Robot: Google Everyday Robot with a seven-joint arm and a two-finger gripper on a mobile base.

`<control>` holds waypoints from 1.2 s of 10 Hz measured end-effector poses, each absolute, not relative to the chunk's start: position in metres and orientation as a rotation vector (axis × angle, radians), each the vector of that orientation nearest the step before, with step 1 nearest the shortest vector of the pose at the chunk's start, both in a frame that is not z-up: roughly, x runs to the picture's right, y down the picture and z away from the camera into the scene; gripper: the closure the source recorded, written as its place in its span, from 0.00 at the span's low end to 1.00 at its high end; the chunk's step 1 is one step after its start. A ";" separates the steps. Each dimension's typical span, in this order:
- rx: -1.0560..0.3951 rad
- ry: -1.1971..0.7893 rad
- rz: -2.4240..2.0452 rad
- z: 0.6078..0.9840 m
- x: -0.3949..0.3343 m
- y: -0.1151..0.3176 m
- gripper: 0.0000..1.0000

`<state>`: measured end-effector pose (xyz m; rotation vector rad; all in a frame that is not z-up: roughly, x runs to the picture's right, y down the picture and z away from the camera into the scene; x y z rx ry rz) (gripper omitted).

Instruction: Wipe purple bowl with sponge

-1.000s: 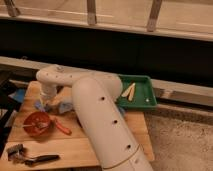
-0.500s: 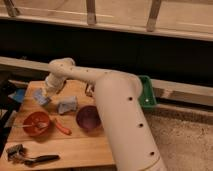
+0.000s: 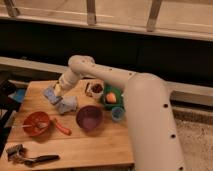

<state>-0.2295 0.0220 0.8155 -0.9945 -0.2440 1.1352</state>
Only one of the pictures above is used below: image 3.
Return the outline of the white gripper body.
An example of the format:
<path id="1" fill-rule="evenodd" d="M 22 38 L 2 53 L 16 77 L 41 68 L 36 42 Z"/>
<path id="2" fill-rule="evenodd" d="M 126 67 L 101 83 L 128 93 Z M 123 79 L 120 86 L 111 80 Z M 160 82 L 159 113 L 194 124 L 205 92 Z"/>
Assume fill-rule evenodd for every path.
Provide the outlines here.
<path id="1" fill-rule="evenodd" d="M 63 90 L 69 91 L 74 88 L 81 79 L 81 74 L 74 73 L 72 70 L 66 70 L 59 78 L 59 84 Z"/>

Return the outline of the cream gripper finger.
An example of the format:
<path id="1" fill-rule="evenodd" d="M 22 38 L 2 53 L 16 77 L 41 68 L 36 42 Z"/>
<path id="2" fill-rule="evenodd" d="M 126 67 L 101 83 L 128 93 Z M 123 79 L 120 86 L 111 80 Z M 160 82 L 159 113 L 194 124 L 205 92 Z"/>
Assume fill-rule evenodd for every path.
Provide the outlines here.
<path id="1" fill-rule="evenodd" d="M 54 86 L 54 94 L 56 96 L 61 96 L 61 92 L 62 92 L 62 90 L 61 90 L 60 84 L 56 83 L 55 86 Z"/>
<path id="2" fill-rule="evenodd" d="M 65 94 L 65 91 L 60 91 L 60 92 L 58 93 L 58 96 L 61 97 L 61 98 L 63 98 L 64 94 Z"/>

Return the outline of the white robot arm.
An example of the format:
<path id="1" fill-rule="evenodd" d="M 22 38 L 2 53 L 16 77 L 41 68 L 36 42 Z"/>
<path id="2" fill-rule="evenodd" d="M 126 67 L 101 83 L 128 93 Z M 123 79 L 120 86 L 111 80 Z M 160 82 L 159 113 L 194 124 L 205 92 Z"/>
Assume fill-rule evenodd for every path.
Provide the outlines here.
<path id="1" fill-rule="evenodd" d="M 123 91 L 136 171 L 187 171 L 170 104 L 171 90 L 156 75 L 98 65 L 75 55 L 55 85 L 63 95 L 90 75 Z"/>

